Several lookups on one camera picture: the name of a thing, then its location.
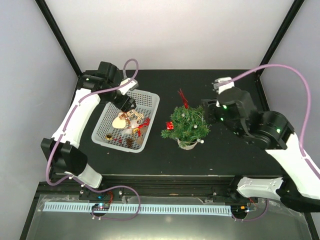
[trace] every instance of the red ornament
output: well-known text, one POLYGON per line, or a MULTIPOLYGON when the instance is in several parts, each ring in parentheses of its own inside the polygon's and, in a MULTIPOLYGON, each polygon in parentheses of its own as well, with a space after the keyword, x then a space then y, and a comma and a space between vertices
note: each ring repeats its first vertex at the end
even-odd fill
POLYGON ((119 138, 114 138, 113 140, 114 140, 115 142, 118 141, 120 144, 122 144, 121 136, 119 136, 119 138))
POLYGON ((178 93, 180 94, 181 98, 182 98, 182 101, 183 101, 183 105, 186 109, 189 108, 189 105, 188 105, 188 100, 185 98, 185 95, 184 93, 182 92, 181 88, 179 89, 178 93))
POLYGON ((167 130, 173 130, 175 127, 174 127, 174 124, 172 123, 172 121, 167 121, 166 122, 166 129, 167 130))

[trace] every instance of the black metal pole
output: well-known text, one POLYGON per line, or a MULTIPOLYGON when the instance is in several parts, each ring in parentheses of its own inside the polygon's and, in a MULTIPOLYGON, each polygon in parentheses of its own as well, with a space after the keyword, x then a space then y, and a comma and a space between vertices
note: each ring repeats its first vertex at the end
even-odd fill
POLYGON ((82 71, 80 70, 80 67, 79 67, 74 55, 72 54, 63 34, 61 33, 61 31, 60 31, 60 29, 54 19, 54 16, 51 14, 46 1, 45 0, 35 0, 35 2, 36 2, 36 4, 38 4, 44 18, 46 19, 47 23, 49 24, 53 34, 55 35, 56 39, 59 42, 62 50, 64 51, 64 54, 68 58, 75 74, 77 76, 81 75, 82 71))
MULTIPOLYGON (((290 24, 294 20, 295 16, 297 15, 300 7, 304 3, 305 0, 294 0, 292 3, 288 13, 286 14, 281 26, 279 27, 274 39, 272 40, 268 50, 266 51, 260 65, 264 65, 269 63, 271 57, 275 53, 278 45, 280 44, 282 38, 285 36, 290 24)), ((256 71, 256 74, 258 77, 261 76, 261 74, 264 72, 264 69, 256 71)))
POLYGON ((260 77, 257 76, 256 79, 254 80, 254 83, 255 83, 256 90, 259 94, 260 102, 262 105, 262 110, 263 111, 270 111, 268 100, 266 97, 266 93, 265 93, 265 90, 262 85, 260 77))
POLYGON ((308 225, 312 240, 319 240, 319 235, 317 233, 317 229, 314 220, 312 219, 311 213, 305 213, 304 217, 308 225))

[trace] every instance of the white cable carrier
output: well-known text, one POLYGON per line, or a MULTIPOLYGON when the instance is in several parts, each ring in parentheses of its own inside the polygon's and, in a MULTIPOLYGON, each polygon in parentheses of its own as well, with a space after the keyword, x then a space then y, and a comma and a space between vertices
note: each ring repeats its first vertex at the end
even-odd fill
MULTIPOLYGON (((43 212, 91 213, 96 203, 83 202, 46 202, 43 212)), ((95 210, 95 213, 134 214, 138 204, 112 203, 108 211, 95 210)), ((211 215, 231 217, 230 206, 218 205, 166 205, 141 204, 139 214, 173 214, 173 215, 211 215)))

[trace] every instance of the white wall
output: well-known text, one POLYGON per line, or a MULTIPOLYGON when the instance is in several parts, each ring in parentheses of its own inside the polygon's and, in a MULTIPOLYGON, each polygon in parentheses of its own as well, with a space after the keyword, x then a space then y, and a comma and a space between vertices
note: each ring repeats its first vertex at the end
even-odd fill
POLYGON ((80 68, 250 69, 293 0, 47 0, 80 68))
MULTIPOLYGON (((320 167, 320 0, 307 0, 281 41, 271 63, 298 69, 311 89, 311 115, 305 149, 320 167)), ((306 111, 306 91, 298 77, 286 69, 266 69, 262 75, 272 110, 283 113, 300 134, 306 111)), ((320 234, 320 213, 313 214, 320 234)))
POLYGON ((17 240, 77 77, 34 0, 0 7, 0 239, 17 240))

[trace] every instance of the red ribbon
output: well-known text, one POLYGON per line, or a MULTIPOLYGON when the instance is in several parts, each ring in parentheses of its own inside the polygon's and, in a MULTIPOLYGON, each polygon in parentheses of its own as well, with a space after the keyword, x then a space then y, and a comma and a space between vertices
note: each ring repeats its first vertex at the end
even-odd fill
POLYGON ((181 88, 179 89, 178 93, 180 94, 181 98, 182 98, 182 101, 183 101, 183 105, 186 109, 189 108, 189 105, 188 105, 188 100, 186 99, 184 93, 182 92, 181 88))
POLYGON ((150 124, 150 118, 147 117, 147 118, 145 119, 145 122, 138 126, 138 129, 139 129, 139 130, 138 130, 138 137, 141 136, 141 131, 140 131, 140 129, 143 128, 143 127, 149 126, 149 124, 150 124))

